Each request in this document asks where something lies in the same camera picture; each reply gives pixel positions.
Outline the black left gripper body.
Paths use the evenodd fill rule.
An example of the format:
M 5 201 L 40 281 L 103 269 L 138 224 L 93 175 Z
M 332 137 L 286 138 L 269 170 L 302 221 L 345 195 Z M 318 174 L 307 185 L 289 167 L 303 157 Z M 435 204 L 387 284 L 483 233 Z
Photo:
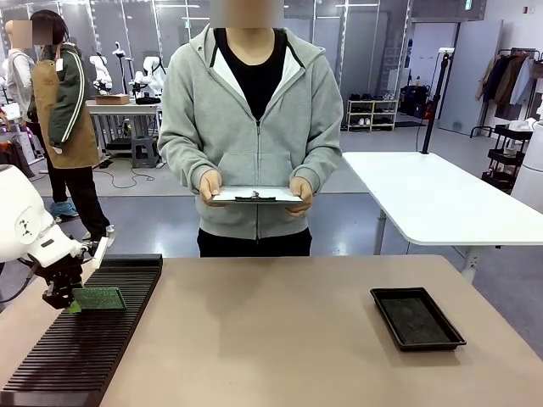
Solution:
M 53 293 L 69 293 L 73 288 L 82 288 L 82 257 L 67 255 L 48 267 L 39 266 L 38 275 L 52 287 Z

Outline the person's right hand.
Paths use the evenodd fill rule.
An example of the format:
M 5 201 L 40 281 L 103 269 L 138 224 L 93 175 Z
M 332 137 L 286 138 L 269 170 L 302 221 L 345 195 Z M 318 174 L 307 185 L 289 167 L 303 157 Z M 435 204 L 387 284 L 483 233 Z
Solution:
M 217 170 L 207 170 L 200 178 L 199 195 L 208 206 L 220 206 L 214 196 L 220 193 L 221 174 Z

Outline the person's left hand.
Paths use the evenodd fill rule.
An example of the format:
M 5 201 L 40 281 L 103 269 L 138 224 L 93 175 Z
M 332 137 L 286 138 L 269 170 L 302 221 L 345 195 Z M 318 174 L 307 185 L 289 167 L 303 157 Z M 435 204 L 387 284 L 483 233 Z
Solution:
M 290 192 L 301 199 L 301 203 L 288 206 L 287 211 L 293 217 L 301 217 L 311 208 L 313 203 L 313 191 L 311 184 L 302 177 L 294 177 L 289 184 Z

